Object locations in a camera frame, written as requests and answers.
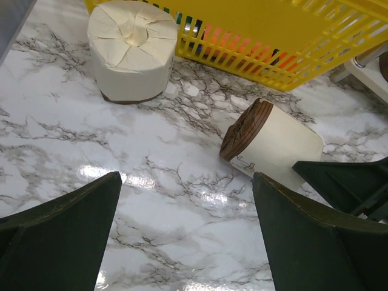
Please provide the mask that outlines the orange box in basket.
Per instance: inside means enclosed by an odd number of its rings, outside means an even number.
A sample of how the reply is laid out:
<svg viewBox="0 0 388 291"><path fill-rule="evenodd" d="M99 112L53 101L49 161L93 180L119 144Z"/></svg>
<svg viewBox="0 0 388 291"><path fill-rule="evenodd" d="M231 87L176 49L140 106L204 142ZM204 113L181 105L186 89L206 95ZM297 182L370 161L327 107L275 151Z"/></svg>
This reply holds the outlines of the orange box in basket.
<svg viewBox="0 0 388 291"><path fill-rule="evenodd" d="M196 52L203 53L202 57L212 62L226 67L234 66L236 70L251 73L257 72L262 63L277 66L279 69L286 68L287 71L297 66L295 55L263 45L262 42L254 43L249 38L233 35L232 32L223 31L219 27L211 32L211 28L212 26L208 25L201 36L201 40L207 41L208 46L200 44Z"/></svg>

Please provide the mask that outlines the yellow plastic shopping basket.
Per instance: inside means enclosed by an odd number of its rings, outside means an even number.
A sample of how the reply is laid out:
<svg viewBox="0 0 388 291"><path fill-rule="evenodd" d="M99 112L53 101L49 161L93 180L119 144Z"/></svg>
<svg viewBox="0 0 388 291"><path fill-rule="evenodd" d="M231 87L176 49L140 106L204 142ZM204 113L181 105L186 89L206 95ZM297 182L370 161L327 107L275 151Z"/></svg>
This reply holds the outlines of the yellow plastic shopping basket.
<svg viewBox="0 0 388 291"><path fill-rule="evenodd" d="M178 25L176 55L273 89L290 91L387 40L386 1L152 1ZM287 71L262 63L255 73L197 53L211 25L296 56Z"/></svg>

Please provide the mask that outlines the beige brown roll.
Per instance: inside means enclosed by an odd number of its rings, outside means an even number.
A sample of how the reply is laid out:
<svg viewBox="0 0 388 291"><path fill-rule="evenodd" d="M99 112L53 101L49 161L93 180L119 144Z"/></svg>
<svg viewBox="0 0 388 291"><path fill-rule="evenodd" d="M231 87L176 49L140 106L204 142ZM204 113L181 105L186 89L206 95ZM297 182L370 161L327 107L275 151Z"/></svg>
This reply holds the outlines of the beige brown roll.
<svg viewBox="0 0 388 291"><path fill-rule="evenodd" d="M298 161L319 161L322 138L264 99L255 100L232 124L222 141L220 157L252 177L261 172L298 190L304 180L292 169Z"/></svg>

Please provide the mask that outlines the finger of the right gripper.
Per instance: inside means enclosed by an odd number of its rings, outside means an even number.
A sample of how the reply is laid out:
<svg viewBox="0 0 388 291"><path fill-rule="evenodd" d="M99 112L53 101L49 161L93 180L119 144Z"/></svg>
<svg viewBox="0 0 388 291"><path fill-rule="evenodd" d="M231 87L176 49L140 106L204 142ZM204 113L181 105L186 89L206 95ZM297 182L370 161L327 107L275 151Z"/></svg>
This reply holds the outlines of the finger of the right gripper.
<svg viewBox="0 0 388 291"><path fill-rule="evenodd" d="M374 162L298 161L292 169L333 208L387 219L387 158Z"/></svg>

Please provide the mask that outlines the white two-tier shelf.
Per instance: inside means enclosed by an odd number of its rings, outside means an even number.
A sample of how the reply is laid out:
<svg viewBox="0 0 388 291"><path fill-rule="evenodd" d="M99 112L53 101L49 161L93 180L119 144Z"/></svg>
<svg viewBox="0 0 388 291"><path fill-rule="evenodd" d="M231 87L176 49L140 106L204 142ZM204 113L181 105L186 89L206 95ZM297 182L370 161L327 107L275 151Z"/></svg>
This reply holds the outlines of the white two-tier shelf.
<svg viewBox="0 0 388 291"><path fill-rule="evenodd" d="M332 83L337 83L353 75L387 103L387 68L383 67L383 64L387 64L385 56L387 41L346 61L337 72L330 75L329 79Z"/></svg>

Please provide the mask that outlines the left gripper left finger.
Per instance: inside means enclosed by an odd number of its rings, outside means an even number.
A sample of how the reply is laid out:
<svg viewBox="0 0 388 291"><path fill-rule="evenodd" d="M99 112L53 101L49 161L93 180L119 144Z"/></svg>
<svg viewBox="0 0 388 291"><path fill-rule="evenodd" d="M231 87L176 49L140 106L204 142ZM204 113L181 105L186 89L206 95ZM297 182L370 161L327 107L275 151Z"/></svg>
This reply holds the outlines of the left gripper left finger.
<svg viewBox="0 0 388 291"><path fill-rule="evenodd" d="M1 218L1 290L94 290L121 187L110 172Z"/></svg>

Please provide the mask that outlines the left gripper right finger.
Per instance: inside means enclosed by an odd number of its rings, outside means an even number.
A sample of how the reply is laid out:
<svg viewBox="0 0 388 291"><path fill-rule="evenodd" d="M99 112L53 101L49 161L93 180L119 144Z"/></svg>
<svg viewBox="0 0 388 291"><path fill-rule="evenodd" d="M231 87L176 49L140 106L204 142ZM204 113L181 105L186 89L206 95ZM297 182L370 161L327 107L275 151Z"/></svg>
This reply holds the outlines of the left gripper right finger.
<svg viewBox="0 0 388 291"><path fill-rule="evenodd" d="M276 290L387 290L387 225L256 172L253 195Z"/></svg>

